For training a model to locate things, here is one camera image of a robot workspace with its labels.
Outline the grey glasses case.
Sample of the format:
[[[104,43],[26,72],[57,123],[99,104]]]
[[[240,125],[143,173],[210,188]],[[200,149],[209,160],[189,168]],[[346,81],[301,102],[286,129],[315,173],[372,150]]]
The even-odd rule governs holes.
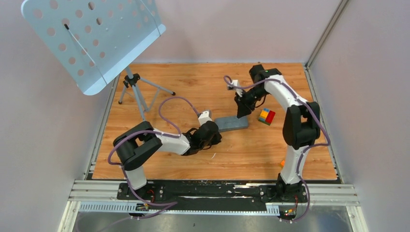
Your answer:
[[[219,132],[247,129],[249,127],[246,116],[237,118],[236,116],[226,116],[215,119]]]

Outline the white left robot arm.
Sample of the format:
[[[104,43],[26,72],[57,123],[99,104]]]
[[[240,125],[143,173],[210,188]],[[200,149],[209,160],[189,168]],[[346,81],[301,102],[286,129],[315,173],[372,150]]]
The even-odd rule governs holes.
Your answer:
[[[113,141],[114,152],[120,159],[130,186],[130,194],[137,200],[148,194],[143,164],[156,152],[168,152],[181,156],[197,154],[222,141],[219,127],[207,121],[199,128],[182,134],[165,133],[148,121],[143,121]]]

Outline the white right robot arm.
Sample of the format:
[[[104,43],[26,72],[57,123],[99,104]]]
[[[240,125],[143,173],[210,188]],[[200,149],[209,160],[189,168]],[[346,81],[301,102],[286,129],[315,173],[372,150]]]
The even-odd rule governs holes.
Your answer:
[[[282,134],[287,153],[278,175],[276,195],[279,200],[288,202],[302,190],[301,177],[307,153],[320,137],[320,107],[317,102],[307,101],[297,94],[276,68],[254,65],[249,74],[253,84],[248,87],[241,87],[237,80],[227,76],[224,80],[230,89],[236,90],[237,118],[250,115],[256,102],[267,95],[273,96],[285,111]]]

